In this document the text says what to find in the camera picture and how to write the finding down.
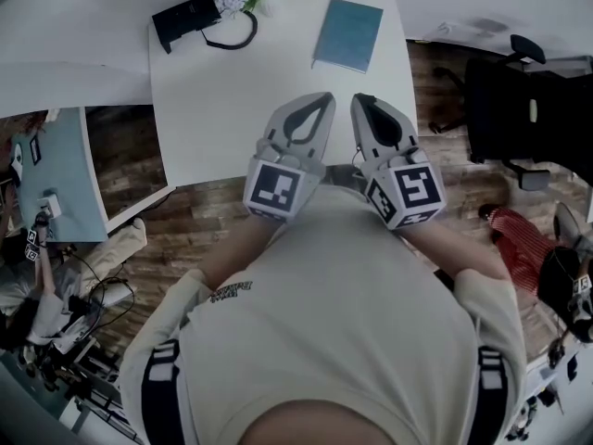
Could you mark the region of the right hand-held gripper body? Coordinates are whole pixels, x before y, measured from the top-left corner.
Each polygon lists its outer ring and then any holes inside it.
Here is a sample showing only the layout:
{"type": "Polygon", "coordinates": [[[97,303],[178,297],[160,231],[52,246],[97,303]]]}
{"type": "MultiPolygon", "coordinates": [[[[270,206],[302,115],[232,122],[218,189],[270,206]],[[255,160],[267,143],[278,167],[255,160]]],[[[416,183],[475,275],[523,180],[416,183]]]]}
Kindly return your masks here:
{"type": "Polygon", "coordinates": [[[417,146],[369,159],[360,170],[364,196],[390,231],[428,222],[446,207],[442,179],[417,146]]]}

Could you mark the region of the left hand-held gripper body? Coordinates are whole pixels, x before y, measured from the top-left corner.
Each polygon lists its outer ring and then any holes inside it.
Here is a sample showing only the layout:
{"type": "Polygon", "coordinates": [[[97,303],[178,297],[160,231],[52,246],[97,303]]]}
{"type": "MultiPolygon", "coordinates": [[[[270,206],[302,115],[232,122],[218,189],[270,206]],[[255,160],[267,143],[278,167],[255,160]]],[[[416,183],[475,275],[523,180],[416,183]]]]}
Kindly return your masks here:
{"type": "Polygon", "coordinates": [[[280,223],[294,220],[325,177],[326,145],[325,130],[302,141],[268,130],[248,164],[243,202],[249,213],[280,223]]]}

